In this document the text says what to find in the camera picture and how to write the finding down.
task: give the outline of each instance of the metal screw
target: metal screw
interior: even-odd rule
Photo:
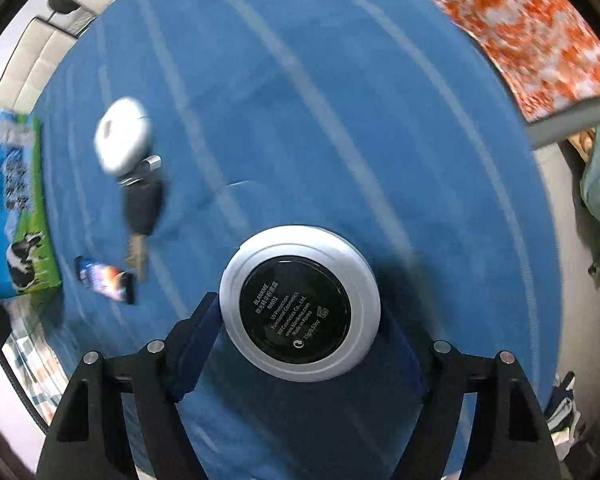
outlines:
[[[512,365],[516,362],[516,356],[505,350],[504,352],[500,352],[500,360],[506,365]]]
[[[436,341],[433,343],[433,349],[439,354],[448,354],[451,352],[451,345],[446,341]]]
[[[92,350],[91,352],[87,352],[82,358],[82,360],[85,364],[92,365],[99,359],[99,357],[100,356],[98,355],[98,353]]]
[[[156,339],[154,341],[151,341],[147,346],[146,349],[149,351],[149,353],[151,354],[157,354],[162,352],[162,350],[164,350],[164,342],[160,341],[159,339]]]

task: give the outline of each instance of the table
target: table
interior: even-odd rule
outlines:
[[[79,254],[123,265],[121,195],[93,134],[125,95],[148,109],[168,180],[137,306],[72,270]],[[118,0],[34,113],[64,278],[43,322],[67,373],[89,350],[164,337],[243,240],[292,223],[351,241],[403,322],[462,352],[514,352],[548,399],[560,272],[544,188],[505,89],[428,0]],[[253,367],[226,333],[179,405],[212,480],[388,478],[419,408],[381,336],[350,373],[298,384]],[[469,399],[449,471],[471,414]]]

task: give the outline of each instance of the cow image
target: cow image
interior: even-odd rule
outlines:
[[[14,242],[7,248],[7,266],[11,283],[17,292],[24,292],[36,283],[33,263],[39,260],[32,255],[32,252],[40,247],[44,237],[42,232],[26,233],[22,240]]]

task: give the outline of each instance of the black compact lid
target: black compact lid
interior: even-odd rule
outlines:
[[[324,359],[344,341],[351,323],[349,298],[325,266],[302,256],[259,264],[240,292],[240,318],[253,343],[290,364]]]

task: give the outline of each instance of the floor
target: floor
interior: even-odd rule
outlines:
[[[31,0],[0,38],[0,74],[29,20],[48,11],[46,0]],[[558,373],[576,374],[576,402],[587,429],[600,414],[600,280],[587,274],[600,247],[600,225],[579,199],[583,163],[570,146],[548,146],[535,153],[555,221],[563,272],[563,321]],[[0,428],[14,450],[35,468],[42,434],[0,373]]]

